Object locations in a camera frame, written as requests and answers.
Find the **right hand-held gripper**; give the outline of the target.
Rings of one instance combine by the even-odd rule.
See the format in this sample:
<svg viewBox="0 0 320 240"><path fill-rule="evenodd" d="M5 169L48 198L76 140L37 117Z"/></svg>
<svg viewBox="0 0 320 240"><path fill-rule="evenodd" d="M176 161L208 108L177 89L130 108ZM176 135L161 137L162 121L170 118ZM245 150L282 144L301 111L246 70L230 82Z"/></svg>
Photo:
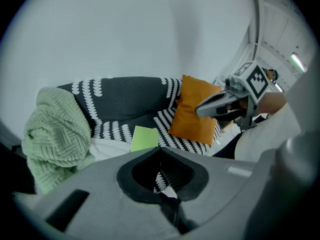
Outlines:
<svg viewBox="0 0 320 240"><path fill-rule="evenodd" d="M266 93L269 80L256 61L248 61L225 79L223 91L213 94L202 101L196 108L199 117L224 116L229 113L228 105L238 100L247 100L247 108L234 122L241 130L255 127L253 117L261 98Z"/></svg>

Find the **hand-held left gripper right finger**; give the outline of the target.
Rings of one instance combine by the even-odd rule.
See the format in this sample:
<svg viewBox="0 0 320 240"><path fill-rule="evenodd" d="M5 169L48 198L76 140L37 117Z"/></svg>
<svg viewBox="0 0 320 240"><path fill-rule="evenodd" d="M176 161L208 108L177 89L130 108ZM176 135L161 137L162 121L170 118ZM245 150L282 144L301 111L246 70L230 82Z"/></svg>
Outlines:
<svg viewBox="0 0 320 240"><path fill-rule="evenodd" d="M161 240L245 240L250 216L268 180L270 151L258 162L161 148L161 168L179 206Z"/></svg>

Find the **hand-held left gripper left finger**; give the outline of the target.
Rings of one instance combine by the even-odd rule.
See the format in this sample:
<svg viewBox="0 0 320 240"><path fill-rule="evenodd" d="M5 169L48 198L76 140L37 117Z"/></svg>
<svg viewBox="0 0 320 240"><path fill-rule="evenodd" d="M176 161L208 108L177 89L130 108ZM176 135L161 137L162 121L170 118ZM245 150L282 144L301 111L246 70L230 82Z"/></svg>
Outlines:
<svg viewBox="0 0 320 240"><path fill-rule="evenodd" d="M102 160L44 195L34 209L14 204L38 237L47 240L170 240L180 235L158 204L132 200L118 182L126 163L153 149Z"/></svg>

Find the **green book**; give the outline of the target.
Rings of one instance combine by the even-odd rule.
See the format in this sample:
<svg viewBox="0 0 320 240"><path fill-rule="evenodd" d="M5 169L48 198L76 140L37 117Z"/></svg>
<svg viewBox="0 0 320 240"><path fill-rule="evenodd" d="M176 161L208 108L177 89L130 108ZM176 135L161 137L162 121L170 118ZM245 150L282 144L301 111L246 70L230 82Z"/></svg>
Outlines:
<svg viewBox="0 0 320 240"><path fill-rule="evenodd" d="M159 132L156 128L135 126L130 152L155 148L159 145Z"/></svg>

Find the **person's right forearm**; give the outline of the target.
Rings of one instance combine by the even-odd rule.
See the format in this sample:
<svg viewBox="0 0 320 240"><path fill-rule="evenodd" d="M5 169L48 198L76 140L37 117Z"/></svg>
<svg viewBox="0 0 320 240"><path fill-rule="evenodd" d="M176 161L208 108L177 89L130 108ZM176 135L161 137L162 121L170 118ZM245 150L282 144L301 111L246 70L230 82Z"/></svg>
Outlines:
<svg viewBox="0 0 320 240"><path fill-rule="evenodd" d="M282 92L266 92L257 105L256 115L275 114L287 100Z"/></svg>

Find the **orange cushion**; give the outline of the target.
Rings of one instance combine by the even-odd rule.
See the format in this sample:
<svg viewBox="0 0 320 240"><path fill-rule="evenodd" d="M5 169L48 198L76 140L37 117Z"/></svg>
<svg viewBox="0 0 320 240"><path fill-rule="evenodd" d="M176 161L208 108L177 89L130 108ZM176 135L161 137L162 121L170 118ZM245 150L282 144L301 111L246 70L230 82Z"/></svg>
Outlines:
<svg viewBox="0 0 320 240"><path fill-rule="evenodd" d="M200 117L195 113L201 96L182 93L177 101L177 108L168 133L174 137L206 145L214 142L217 120L211 117Z"/></svg>
<svg viewBox="0 0 320 240"><path fill-rule="evenodd" d="M219 93L221 87L192 76L182 76L180 104L197 106L208 97Z"/></svg>

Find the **person's black trousers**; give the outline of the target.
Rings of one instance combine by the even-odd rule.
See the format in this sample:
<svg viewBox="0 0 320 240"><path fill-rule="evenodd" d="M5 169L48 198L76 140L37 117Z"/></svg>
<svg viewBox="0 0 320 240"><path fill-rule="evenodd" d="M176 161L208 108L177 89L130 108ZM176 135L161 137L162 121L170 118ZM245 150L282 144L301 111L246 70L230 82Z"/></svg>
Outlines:
<svg viewBox="0 0 320 240"><path fill-rule="evenodd" d="M235 149L242 135L242 132L236 135L224 148L216 152L212 157L234 160Z"/></svg>

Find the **person's white t-shirt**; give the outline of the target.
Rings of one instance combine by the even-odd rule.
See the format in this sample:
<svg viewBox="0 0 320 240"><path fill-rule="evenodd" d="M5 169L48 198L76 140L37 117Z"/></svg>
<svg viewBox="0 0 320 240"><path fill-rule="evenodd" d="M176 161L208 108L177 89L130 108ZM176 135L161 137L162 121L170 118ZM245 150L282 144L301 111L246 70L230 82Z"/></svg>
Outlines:
<svg viewBox="0 0 320 240"><path fill-rule="evenodd" d="M264 151L277 149L300 133L301 128L291 107L285 104L268 119L243 132L236 144L234 157L239 161L257 162Z"/></svg>

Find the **black white striped throw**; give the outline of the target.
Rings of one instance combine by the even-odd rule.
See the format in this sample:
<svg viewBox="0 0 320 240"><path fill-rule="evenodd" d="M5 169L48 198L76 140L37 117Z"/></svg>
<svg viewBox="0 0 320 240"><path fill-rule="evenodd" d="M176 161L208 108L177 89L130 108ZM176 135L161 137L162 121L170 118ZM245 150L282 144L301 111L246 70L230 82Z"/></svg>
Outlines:
<svg viewBox="0 0 320 240"><path fill-rule="evenodd" d="M211 145L169 134L182 80L166 77L114 77L60 86L72 93L91 136L131 143L136 126L157 129L160 147L207 155Z"/></svg>

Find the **ceiling light tube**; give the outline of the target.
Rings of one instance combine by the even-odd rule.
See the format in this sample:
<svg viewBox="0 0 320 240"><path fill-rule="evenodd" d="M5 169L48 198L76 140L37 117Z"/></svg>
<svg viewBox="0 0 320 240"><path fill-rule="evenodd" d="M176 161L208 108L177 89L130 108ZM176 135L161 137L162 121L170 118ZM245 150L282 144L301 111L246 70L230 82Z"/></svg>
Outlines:
<svg viewBox="0 0 320 240"><path fill-rule="evenodd" d="M306 67L305 65L303 64L302 60L300 59L300 57L298 56L297 53L293 52L291 55L290 55L291 59L298 65L298 67L303 71L303 72L306 72Z"/></svg>

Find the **green knitted blanket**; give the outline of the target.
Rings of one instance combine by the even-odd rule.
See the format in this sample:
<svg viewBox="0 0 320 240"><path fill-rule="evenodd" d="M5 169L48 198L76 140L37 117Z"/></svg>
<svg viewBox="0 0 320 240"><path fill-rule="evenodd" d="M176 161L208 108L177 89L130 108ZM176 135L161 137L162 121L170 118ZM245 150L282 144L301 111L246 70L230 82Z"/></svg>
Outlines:
<svg viewBox="0 0 320 240"><path fill-rule="evenodd" d="M24 127L22 151L43 194L93 164L91 129L74 95L57 87L44 87Z"/></svg>

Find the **black TV cabinet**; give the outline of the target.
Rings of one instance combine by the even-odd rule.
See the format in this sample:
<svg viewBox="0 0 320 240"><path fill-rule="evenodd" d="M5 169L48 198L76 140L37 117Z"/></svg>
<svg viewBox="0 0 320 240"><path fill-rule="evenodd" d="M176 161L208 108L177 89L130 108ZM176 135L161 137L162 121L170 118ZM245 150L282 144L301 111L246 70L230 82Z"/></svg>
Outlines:
<svg viewBox="0 0 320 240"><path fill-rule="evenodd" d="M27 160L0 143L0 194L5 192L37 193Z"/></svg>

